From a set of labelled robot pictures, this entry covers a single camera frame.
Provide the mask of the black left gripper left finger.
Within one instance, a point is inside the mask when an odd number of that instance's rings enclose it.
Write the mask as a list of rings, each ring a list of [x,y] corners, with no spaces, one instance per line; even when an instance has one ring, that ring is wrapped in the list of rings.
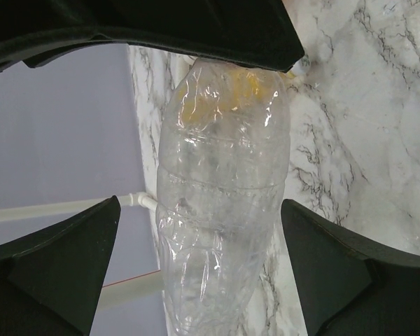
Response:
[[[0,335],[89,335],[116,240],[111,197],[0,245]]]

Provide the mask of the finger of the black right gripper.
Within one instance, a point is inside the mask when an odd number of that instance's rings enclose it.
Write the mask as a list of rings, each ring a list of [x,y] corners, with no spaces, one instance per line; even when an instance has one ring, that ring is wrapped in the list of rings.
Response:
[[[305,53],[281,1],[0,1],[0,72],[106,43],[281,72]]]

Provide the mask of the clear plastic bottle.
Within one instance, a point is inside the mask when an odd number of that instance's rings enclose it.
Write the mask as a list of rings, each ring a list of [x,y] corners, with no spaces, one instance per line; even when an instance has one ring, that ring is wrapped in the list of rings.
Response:
[[[227,335],[256,287],[290,160],[284,77],[195,61],[164,113],[156,225],[177,335]]]

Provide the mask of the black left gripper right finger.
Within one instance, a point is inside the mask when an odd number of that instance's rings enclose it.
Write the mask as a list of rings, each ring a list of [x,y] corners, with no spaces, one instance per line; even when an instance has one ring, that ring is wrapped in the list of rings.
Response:
[[[281,222],[308,335],[420,335],[420,256],[294,200]]]

